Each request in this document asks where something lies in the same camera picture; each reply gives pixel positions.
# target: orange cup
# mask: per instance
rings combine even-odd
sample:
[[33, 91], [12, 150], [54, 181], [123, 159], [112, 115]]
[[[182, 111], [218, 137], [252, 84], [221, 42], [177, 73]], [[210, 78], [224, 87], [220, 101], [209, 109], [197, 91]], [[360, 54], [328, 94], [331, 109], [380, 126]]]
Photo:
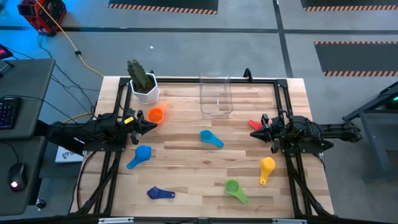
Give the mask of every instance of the orange cup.
[[150, 109], [147, 113], [147, 119], [150, 122], [162, 124], [164, 121], [164, 111], [166, 110], [167, 103], [161, 103], [156, 107]]

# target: cactus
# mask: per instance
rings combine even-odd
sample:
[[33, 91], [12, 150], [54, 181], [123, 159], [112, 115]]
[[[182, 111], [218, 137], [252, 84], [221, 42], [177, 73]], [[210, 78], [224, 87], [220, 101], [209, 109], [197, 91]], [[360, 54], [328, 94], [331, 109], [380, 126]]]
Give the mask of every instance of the cactus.
[[137, 60], [127, 62], [127, 71], [134, 83], [134, 89], [141, 93], [147, 93], [153, 88], [150, 78], [145, 74], [144, 68]]

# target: wooden tabletop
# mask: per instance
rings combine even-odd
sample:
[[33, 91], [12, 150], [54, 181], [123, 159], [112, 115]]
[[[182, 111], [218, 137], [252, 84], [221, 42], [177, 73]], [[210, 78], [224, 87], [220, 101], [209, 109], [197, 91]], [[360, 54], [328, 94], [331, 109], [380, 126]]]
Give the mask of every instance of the wooden tabletop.
[[[119, 78], [104, 78], [96, 114], [113, 111]], [[288, 84], [294, 114], [311, 119], [303, 79], [288, 79]], [[272, 154], [270, 144], [249, 135], [253, 131], [248, 125], [250, 119], [259, 121], [263, 113], [270, 118], [277, 116], [272, 85], [231, 84], [234, 111], [228, 119], [202, 118], [197, 83], [160, 83], [159, 88], [159, 103], [169, 104], [165, 121], [139, 137], [140, 144], [152, 148], [152, 157], [132, 170], [127, 169], [126, 165], [134, 158], [137, 147], [128, 140], [119, 166], [112, 216], [294, 216], [283, 154]], [[144, 114], [153, 106], [143, 105], [135, 96], [131, 98], [130, 107], [143, 110]], [[224, 142], [224, 148], [217, 149], [202, 143], [199, 132], [204, 129], [217, 135]], [[80, 186], [81, 204], [84, 204], [98, 185], [103, 157], [104, 153], [97, 153], [86, 166]], [[272, 157], [276, 161], [276, 169], [267, 184], [261, 185], [259, 162], [264, 157]], [[303, 154], [303, 164], [308, 187], [324, 208], [333, 213], [321, 162], [312, 154]], [[225, 192], [226, 179], [235, 179], [243, 186], [249, 199], [248, 205], [243, 205]], [[151, 200], [146, 192], [153, 186], [174, 191], [175, 198]], [[298, 195], [304, 211], [301, 191], [298, 191]], [[106, 196], [107, 193], [104, 194], [102, 208]], [[71, 212], [75, 210], [76, 201]]]

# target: concrete floor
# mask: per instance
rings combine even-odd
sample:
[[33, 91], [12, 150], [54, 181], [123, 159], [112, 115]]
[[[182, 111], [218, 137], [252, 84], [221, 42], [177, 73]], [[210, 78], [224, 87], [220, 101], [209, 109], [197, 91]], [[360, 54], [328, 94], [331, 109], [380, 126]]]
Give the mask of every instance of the concrete floor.
[[[6, 9], [0, 12], [1, 43], [34, 58], [47, 58], [47, 53], [38, 48], [36, 31], [17, 14], [15, 5], [18, 2], [8, 0]], [[219, 70], [240, 77], [249, 67], [255, 77], [286, 77], [286, 57], [281, 51], [277, 33], [280, 27], [276, 23], [272, 0], [220, 0], [217, 16], [108, 9], [108, 0], [78, 3], [69, 0], [65, 3], [68, 14], [62, 24], [64, 27], [95, 27], [102, 31], [68, 34], [83, 52], [86, 62], [105, 75], [127, 75], [126, 61], [136, 58], [157, 75], [197, 76], [203, 71]], [[305, 12], [300, 0], [279, 0], [279, 6], [286, 31], [323, 30], [323, 34], [285, 35], [293, 76], [305, 79], [314, 121], [342, 122], [343, 115], [398, 81], [396, 77], [324, 77], [313, 45], [319, 40], [397, 40], [398, 25], [394, 22], [398, 19], [397, 11]], [[152, 30], [104, 32], [104, 27]], [[332, 35], [334, 30], [347, 32]], [[368, 35], [355, 35], [349, 30]], [[375, 30], [395, 35], [369, 35]], [[99, 90], [100, 77], [80, 63], [62, 34], [45, 38], [43, 43], [74, 81], [84, 88]], [[55, 69], [53, 74], [61, 82], [68, 83], [58, 70]], [[90, 104], [78, 90], [72, 90], [72, 93], [89, 108]], [[93, 102], [96, 101], [97, 92], [87, 91], [87, 94]], [[50, 83], [46, 100], [71, 116], [84, 113], [54, 82]], [[40, 118], [48, 123], [65, 119], [47, 105], [44, 105]], [[325, 153], [325, 163], [331, 199], [338, 216], [398, 221], [396, 182], [365, 183], [362, 180], [363, 174], [375, 169], [366, 139], [357, 144], [335, 141], [335, 147]], [[38, 212], [28, 208], [19, 218], [68, 212], [77, 173], [71, 172], [70, 167], [65, 170], [69, 170], [65, 171], [68, 173], [66, 177], [46, 178], [42, 183], [40, 197], [49, 201], [46, 209]], [[0, 217], [0, 220], [12, 218], [17, 217]]]

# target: computer mouse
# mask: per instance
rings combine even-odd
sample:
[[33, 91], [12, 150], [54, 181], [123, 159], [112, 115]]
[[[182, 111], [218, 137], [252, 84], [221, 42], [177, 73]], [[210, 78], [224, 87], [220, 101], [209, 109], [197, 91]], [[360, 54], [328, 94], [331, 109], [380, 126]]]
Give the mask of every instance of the computer mouse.
[[18, 162], [8, 170], [8, 184], [13, 192], [25, 190], [27, 185], [27, 164]]

